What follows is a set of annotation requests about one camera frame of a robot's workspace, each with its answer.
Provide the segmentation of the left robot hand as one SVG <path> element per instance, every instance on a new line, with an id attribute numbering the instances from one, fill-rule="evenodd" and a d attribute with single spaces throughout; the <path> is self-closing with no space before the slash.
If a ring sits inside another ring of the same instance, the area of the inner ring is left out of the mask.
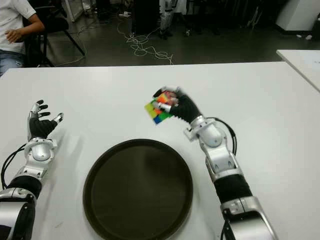
<path id="1" fill-rule="evenodd" d="M 31 107 L 27 118 L 28 141 L 31 141 L 35 138 L 46 139 L 58 126 L 58 124 L 63 121 L 64 113 L 62 112 L 52 120 L 41 119 L 42 117 L 47 117 L 51 114 L 48 111 L 43 112 L 43 110 L 46 110 L 47 108 L 48 105 L 44 104 L 43 100 L 38 100 Z"/>

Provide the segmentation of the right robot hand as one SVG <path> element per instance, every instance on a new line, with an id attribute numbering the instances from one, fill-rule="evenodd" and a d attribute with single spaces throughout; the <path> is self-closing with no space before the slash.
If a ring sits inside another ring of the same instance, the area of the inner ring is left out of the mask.
<path id="1" fill-rule="evenodd" d="M 167 102 L 159 102 L 158 98 L 165 94 Z M 188 124 L 202 115 L 193 100 L 180 88 L 164 86 L 153 94 L 154 106 L 163 112 L 175 116 Z"/>

